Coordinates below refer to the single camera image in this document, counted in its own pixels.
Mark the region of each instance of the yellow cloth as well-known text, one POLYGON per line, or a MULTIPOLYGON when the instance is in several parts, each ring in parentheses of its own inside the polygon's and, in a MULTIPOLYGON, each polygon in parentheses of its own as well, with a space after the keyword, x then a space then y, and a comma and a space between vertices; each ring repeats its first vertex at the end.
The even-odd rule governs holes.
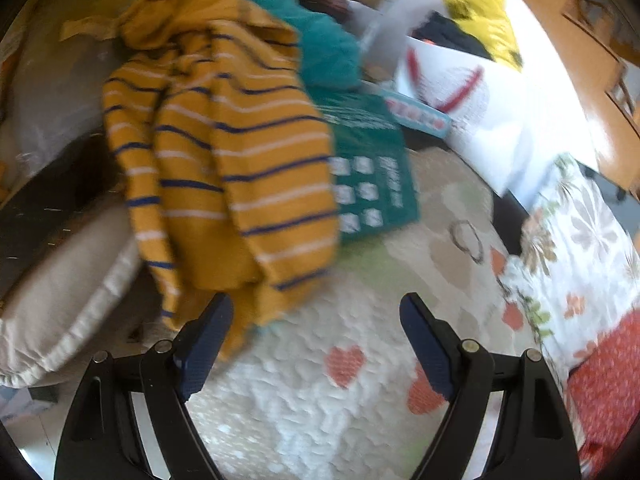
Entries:
POLYGON ((146 51, 104 86, 140 251, 173 329, 231 295, 229 354, 331 264, 329 129, 296 75, 294 31, 248 1, 137 0, 119 30, 146 51))
POLYGON ((522 57, 505 0, 443 0, 451 19, 467 34, 478 38, 495 62, 522 70, 522 57))

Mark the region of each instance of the red cloth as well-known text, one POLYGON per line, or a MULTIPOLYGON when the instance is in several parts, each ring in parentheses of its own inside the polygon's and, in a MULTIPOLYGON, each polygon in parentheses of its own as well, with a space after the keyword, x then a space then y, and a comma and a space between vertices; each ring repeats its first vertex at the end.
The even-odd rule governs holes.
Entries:
POLYGON ((569 377, 586 442, 580 458, 594 477, 640 412, 640 311, 632 311, 569 377))

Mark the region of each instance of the blue gripper pad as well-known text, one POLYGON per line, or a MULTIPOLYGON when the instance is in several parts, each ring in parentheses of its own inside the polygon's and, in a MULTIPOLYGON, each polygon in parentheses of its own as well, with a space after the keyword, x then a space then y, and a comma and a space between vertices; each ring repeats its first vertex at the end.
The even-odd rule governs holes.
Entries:
POLYGON ((226 294, 217 294, 201 316, 190 321, 178 334, 186 332, 174 354, 175 365, 180 370, 178 393, 183 402, 204 386, 226 333, 231 327, 234 306, 226 294))
POLYGON ((452 400, 456 391, 449 358, 409 295, 400 302, 400 323, 433 390, 452 400))

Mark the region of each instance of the white quilt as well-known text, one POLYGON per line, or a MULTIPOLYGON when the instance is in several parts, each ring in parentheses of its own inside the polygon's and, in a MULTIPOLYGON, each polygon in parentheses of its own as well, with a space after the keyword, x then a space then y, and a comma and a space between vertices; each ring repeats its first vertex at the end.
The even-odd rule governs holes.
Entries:
MULTIPOLYGON (((422 221, 347 245, 315 298, 258 330, 188 402, 225 478, 410 478, 447 404, 401 328, 406 292, 490 351, 520 355, 535 345, 495 279, 506 251, 490 223, 487 187, 441 150, 412 155, 412 163, 422 221), (455 245, 451 229, 480 263, 455 245)), ((498 409, 493 398, 466 478, 482 471, 498 409)))

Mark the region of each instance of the teal cloth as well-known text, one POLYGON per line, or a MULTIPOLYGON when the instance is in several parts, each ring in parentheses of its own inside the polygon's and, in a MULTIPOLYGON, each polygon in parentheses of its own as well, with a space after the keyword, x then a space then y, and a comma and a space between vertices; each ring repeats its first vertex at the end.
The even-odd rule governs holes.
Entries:
POLYGON ((250 0, 289 24, 300 39, 300 77, 307 87, 347 90, 360 85, 360 49, 336 21, 298 0, 250 0))

